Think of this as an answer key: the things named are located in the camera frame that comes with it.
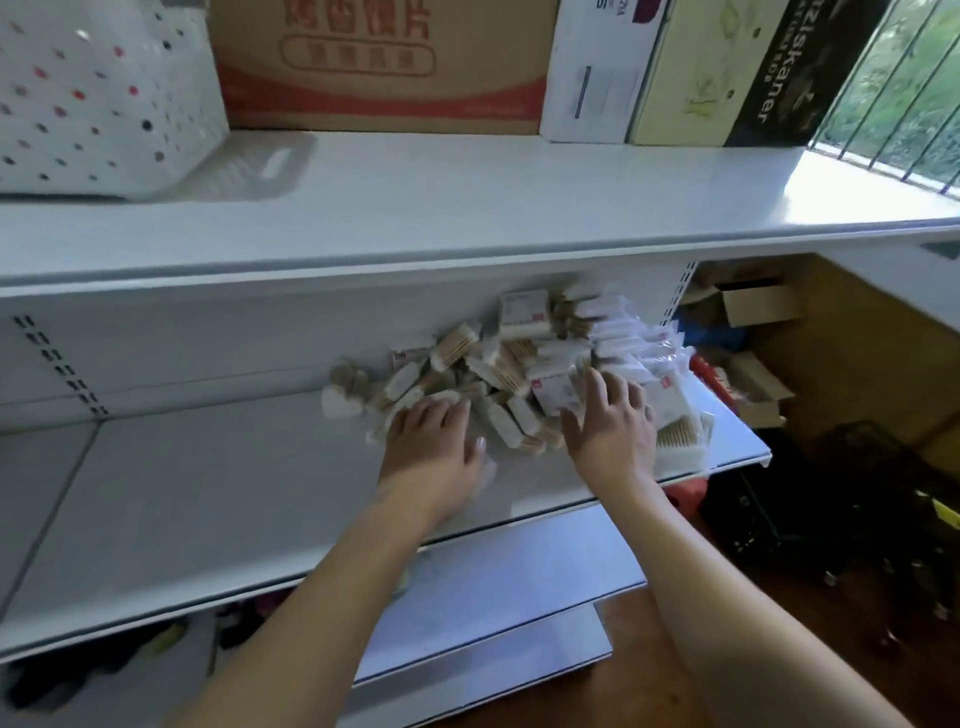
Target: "hand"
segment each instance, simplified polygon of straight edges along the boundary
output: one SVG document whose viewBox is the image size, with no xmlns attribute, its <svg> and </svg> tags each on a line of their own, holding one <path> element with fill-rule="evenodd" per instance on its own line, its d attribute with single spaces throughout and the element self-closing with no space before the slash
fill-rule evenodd
<svg viewBox="0 0 960 728">
<path fill-rule="evenodd" d="M 380 466 L 381 496 L 423 518 L 423 535 L 459 511 L 473 495 L 487 442 L 467 442 L 469 400 L 453 406 L 424 398 L 399 412 L 387 433 Z"/>
<path fill-rule="evenodd" d="M 566 447 L 577 472 L 593 494 L 606 501 L 637 487 L 656 490 L 654 456 L 657 429 L 643 388 L 613 374 L 587 369 L 587 415 L 561 413 Z"/>
</svg>

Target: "cardboard box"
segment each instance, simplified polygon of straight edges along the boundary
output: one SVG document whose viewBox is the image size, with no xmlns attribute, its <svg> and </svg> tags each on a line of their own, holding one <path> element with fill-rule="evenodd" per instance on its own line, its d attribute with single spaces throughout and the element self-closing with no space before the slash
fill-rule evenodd
<svg viewBox="0 0 960 728">
<path fill-rule="evenodd" d="M 733 354 L 726 362 L 730 384 L 743 397 L 734 397 L 736 414 L 752 429 L 782 427 L 780 403 L 794 396 L 752 352 Z"/>
<path fill-rule="evenodd" d="M 751 327 L 799 319 L 797 292 L 788 285 L 758 285 L 723 290 L 691 283 L 680 300 L 684 319 L 702 328 Z"/>
<path fill-rule="evenodd" d="M 889 2 L 678 0 L 632 141 L 805 145 Z"/>
<path fill-rule="evenodd" d="M 791 0 L 727 146 L 806 145 L 890 2 Z"/>
<path fill-rule="evenodd" d="M 630 139 L 720 147 L 788 0 L 674 0 Z"/>
<path fill-rule="evenodd" d="M 722 291 L 727 321 L 732 327 L 752 327 L 790 321 L 801 316 L 800 299 L 788 285 L 760 285 Z"/>
<path fill-rule="evenodd" d="M 622 144 L 666 0 L 563 0 L 540 136 Z"/>
<path fill-rule="evenodd" d="M 537 133 L 558 0 L 213 0 L 230 124 Z"/>
<path fill-rule="evenodd" d="M 693 279 L 704 286 L 778 279 L 786 274 L 787 266 L 792 259 L 789 255 L 771 255 L 711 260 L 697 266 Z"/>
</svg>

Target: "polka dot basket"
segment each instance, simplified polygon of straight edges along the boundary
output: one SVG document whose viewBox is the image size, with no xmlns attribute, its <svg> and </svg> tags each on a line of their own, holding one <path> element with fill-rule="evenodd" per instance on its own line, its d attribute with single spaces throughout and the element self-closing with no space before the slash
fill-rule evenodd
<svg viewBox="0 0 960 728">
<path fill-rule="evenodd" d="M 0 0 L 0 193 L 147 197 L 227 133 L 202 9 Z"/>
</svg>

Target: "window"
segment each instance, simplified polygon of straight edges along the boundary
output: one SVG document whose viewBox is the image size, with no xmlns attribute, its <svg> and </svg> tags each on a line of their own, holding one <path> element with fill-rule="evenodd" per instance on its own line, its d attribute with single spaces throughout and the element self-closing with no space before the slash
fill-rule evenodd
<svg viewBox="0 0 960 728">
<path fill-rule="evenodd" d="M 811 147 L 960 198 L 960 0 L 893 0 Z"/>
</svg>

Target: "left hand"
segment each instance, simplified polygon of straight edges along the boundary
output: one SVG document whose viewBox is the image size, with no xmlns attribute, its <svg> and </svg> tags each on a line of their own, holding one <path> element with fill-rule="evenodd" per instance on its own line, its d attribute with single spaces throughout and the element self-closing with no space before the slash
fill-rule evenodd
<svg viewBox="0 0 960 728">
<path fill-rule="evenodd" d="M 473 495 L 486 440 L 467 442 L 469 400 L 453 406 L 424 398 L 394 417 L 377 481 L 381 497 L 414 518 L 424 535 L 459 511 Z"/>
</svg>

